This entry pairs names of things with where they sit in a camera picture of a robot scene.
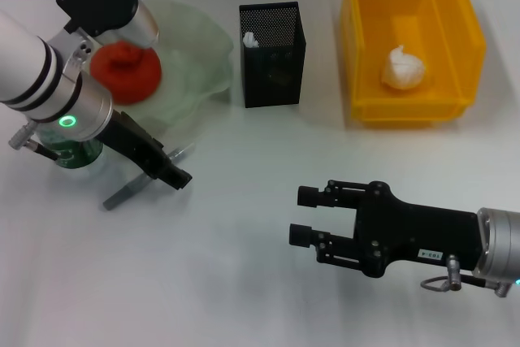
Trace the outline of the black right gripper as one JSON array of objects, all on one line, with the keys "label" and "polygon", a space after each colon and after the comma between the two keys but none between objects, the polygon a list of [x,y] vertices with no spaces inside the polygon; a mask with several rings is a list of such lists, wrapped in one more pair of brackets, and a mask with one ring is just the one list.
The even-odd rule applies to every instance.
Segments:
[{"label": "black right gripper", "polygon": [[479,261],[479,223],[473,212],[403,202],[383,182],[359,184],[329,180],[318,188],[300,186],[297,204],[357,209],[354,239],[291,224],[289,244],[314,247],[316,261],[381,277],[392,262],[419,262],[444,267],[448,256],[460,268],[474,270]]}]

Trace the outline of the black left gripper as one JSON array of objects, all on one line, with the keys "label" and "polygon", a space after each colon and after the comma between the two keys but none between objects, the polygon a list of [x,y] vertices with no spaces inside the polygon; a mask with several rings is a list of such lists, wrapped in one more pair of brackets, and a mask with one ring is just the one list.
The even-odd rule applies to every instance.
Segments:
[{"label": "black left gripper", "polygon": [[152,179],[160,179],[174,189],[183,189],[192,176],[167,157],[163,144],[153,138],[125,112],[113,111],[97,139],[134,162]]}]

